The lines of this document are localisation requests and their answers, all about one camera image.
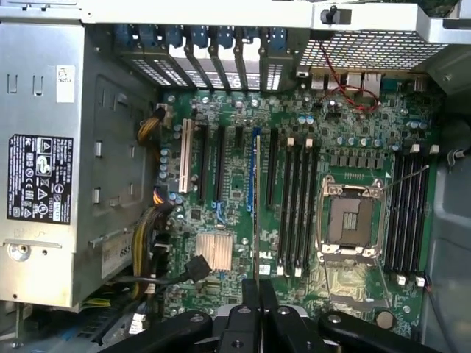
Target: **chipset heatsink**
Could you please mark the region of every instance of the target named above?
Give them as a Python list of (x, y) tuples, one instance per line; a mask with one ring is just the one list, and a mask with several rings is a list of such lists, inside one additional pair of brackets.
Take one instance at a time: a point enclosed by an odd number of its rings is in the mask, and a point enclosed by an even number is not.
[(378, 257), (385, 215), (382, 180), (376, 179), (371, 186), (343, 185), (336, 184), (333, 176), (327, 175), (322, 180), (317, 212), (319, 260)]
[(207, 232), (196, 235), (195, 255), (203, 255), (213, 271), (230, 271), (233, 261), (233, 237), (230, 233)]

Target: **motherboard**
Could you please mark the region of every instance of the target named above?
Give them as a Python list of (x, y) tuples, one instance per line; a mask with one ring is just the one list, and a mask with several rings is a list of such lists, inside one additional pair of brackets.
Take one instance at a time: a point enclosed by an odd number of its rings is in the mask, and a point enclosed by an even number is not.
[(169, 272), (195, 254), (213, 269), (170, 287), (166, 315), (241, 303), (257, 263), (280, 303), (414, 335), (441, 96), (405, 82), (383, 79), (373, 112), (306, 89), (166, 93), (156, 185), (175, 205)]

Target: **green circuit board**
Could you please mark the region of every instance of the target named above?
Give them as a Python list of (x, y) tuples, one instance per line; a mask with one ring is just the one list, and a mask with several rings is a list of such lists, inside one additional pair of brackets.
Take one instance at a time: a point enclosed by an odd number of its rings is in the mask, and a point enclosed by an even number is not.
[[(436, 132), (432, 119), (439, 108), (438, 93), (407, 93), (397, 89), (400, 81), (383, 81), (380, 106), (371, 114), (351, 110), (344, 97), (330, 96), (336, 103), (336, 116), (329, 118), (329, 102), (322, 99), (324, 92), (297, 90), (280, 95), (265, 96), (260, 93), (166, 93), (166, 127), (161, 132), (161, 146), (167, 151), (165, 178), (159, 186), (178, 205), (171, 220), (171, 255), (169, 270), (180, 273), (183, 265), (196, 253), (198, 241), (212, 240), (214, 236), (230, 239), (230, 250), (222, 251), (219, 259), (229, 268), (214, 271), (205, 281), (196, 285), (181, 284), (169, 288), (166, 294), (166, 315), (176, 315), (184, 310), (204, 310), (215, 315), (224, 304), (241, 302), (241, 281), (252, 277), (253, 217), (247, 210), (251, 188), (251, 158), (253, 131), (261, 136), (261, 180), (259, 220), (259, 273), (261, 278), (271, 278), (280, 303), (304, 307), (309, 315), (316, 316), (329, 310), (342, 310), (367, 321), (374, 321), (381, 310), (388, 310), (396, 319), (394, 331), (409, 336), (411, 327), (419, 324), (423, 288), (414, 281), (398, 285), (394, 276), (383, 272), (391, 201), (386, 193), (383, 211), (379, 204), (372, 212), (370, 243), (381, 242), (382, 251), (369, 262), (333, 259), (319, 260), (315, 246), (317, 227), (322, 233), (329, 223), (330, 200), (325, 199), (318, 210), (323, 180), (331, 176), (336, 183), (369, 187), (378, 180), (386, 186), (394, 176), (395, 156), (391, 146), (410, 143), (433, 143)], [(193, 186), (189, 193), (178, 193), (180, 177), (181, 126), (183, 119), (194, 121), (191, 176)], [(410, 129), (410, 121), (426, 124), (422, 129)], [(207, 177), (202, 199), (198, 196), (202, 162), (202, 126), (208, 127), (209, 140)], [(224, 224), (218, 219), (214, 202), (217, 177), (218, 126), (225, 126), (224, 171), (222, 203)], [(274, 170), (273, 205), (266, 207), (266, 190), (269, 172), (269, 145), (271, 129), (277, 128), (278, 143)], [(316, 187), (313, 235), (309, 247), (309, 270), (301, 277), (277, 272), (277, 246), (282, 213), (285, 158), (288, 138), (304, 143), (313, 140), (318, 151), (316, 161)], [(355, 156), (355, 165), (351, 164)], [(425, 269), (428, 239), (431, 232), (431, 207), (435, 185), (435, 165), (430, 163), (427, 185), (425, 220), (419, 267)]]

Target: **white pci slot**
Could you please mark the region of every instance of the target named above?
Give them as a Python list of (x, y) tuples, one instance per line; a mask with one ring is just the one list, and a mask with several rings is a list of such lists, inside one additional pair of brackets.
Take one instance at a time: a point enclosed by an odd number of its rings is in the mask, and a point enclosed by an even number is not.
[(179, 193), (188, 193), (191, 188), (191, 153), (193, 146), (194, 122), (191, 119), (183, 119), (182, 149), (180, 157), (180, 181), (178, 184)]

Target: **red wire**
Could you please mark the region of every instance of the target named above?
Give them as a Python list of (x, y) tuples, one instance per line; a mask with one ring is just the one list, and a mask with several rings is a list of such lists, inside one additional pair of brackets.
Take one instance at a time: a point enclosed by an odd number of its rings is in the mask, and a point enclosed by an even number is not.
[[(360, 111), (364, 111), (364, 112), (367, 112), (367, 113), (372, 113), (374, 112), (378, 107), (379, 107), (379, 99), (378, 97), (370, 90), (366, 90), (364, 88), (361, 88), (361, 87), (356, 87), (356, 86), (352, 86), (352, 85), (343, 85), (341, 82), (340, 82), (340, 79), (339, 79), (339, 75), (337, 74), (336, 70), (333, 68), (333, 65), (332, 65), (332, 62), (330, 61), (330, 58), (329, 58), (329, 54), (327, 53), (327, 51), (325, 50), (324, 46), (322, 45), (322, 43), (319, 42), (319, 48), (321, 49), (322, 51), (322, 54), (324, 55), (324, 58), (325, 58), (325, 62), (327, 63), (327, 65), (329, 66), (329, 69), (330, 69), (330, 72), (332, 73), (332, 76), (333, 76), (333, 79), (336, 81), (337, 83), (337, 87), (334, 88), (332, 91), (330, 92), (327, 92), (327, 94), (322, 97), (322, 99), (328, 97), (329, 95), (333, 94), (334, 92), (336, 92), (337, 90), (339, 90), (341, 92), (341, 94), (345, 97), (345, 99), (347, 100), (348, 104), (350, 104), (351, 106), (353, 106), (355, 109), (357, 110), (360, 110)], [(371, 97), (373, 97), (375, 99), (375, 104), (372, 106), (372, 107), (365, 107), (361, 104), (357, 104), (353, 99), (351, 99), (347, 92), (345, 91), (346, 88), (350, 88), (350, 89), (353, 89), (353, 90), (357, 90), (358, 92), (366, 92), (368, 93)]]

